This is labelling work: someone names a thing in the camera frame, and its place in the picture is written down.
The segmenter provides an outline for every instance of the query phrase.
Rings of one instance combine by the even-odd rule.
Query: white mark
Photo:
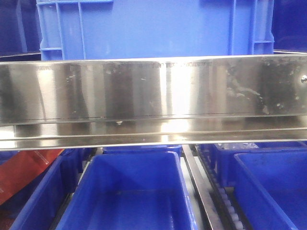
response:
[[[233,79],[232,83],[234,84],[234,86],[236,86],[236,89],[239,91],[239,92],[251,92],[252,94],[254,95],[257,95],[257,96],[260,96],[260,93],[252,90],[252,89],[249,89],[249,88],[244,88],[242,86],[239,85],[239,82],[236,80],[236,79]]]
[[[269,110],[268,110],[268,107],[265,105],[264,107],[263,107],[263,110],[262,110],[266,115],[268,115],[268,114],[270,114],[269,113]]]

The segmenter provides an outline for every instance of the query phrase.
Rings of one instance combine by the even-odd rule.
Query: blue plastic crate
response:
[[[233,187],[236,184],[234,155],[246,152],[282,152],[307,150],[307,145],[300,141],[289,142],[257,142],[257,149],[223,149],[216,144],[202,147],[201,158],[210,162],[211,169],[216,173],[217,181],[223,187]]]
[[[307,51],[307,4],[303,0],[278,0],[272,31],[275,49]]]
[[[39,52],[36,0],[0,1],[0,56]]]
[[[271,54],[273,0],[37,0],[43,60]]]
[[[138,146],[120,146],[104,147],[104,154],[109,153],[152,153],[152,152],[175,152],[181,157],[182,145],[138,145]]]
[[[15,219],[10,230],[49,229],[64,198],[77,186],[78,153],[78,149],[64,150],[47,170],[0,206]]]
[[[236,154],[235,196],[254,230],[307,229],[307,152]]]
[[[9,160],[12,156],[16,155],[18,151],[1,151],[0,152],[0,165]]]
[[[56,228],[71,229],[197,229],[177,154],[95,156]]]

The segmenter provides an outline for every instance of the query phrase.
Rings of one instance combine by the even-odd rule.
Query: red bag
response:
[[[63,151],[20,151],[0,165],[0,205],[39,176]]]

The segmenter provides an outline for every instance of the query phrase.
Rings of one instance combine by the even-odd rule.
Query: reflective metal surface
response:
[[[136,119],[0,127],[0,150],[307,139],[307,116]]]
[[[0,63],[0,149],[307,138],[307,55]]]
[[[306,114],[306,55],[0,63],[0,123]]]

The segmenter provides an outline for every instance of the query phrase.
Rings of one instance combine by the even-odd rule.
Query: screw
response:
[[[303,76],[302,76],[301,82],[302,82],[302,83],[307,82],[307,76],[306,76],[306,75],[303,75]]]

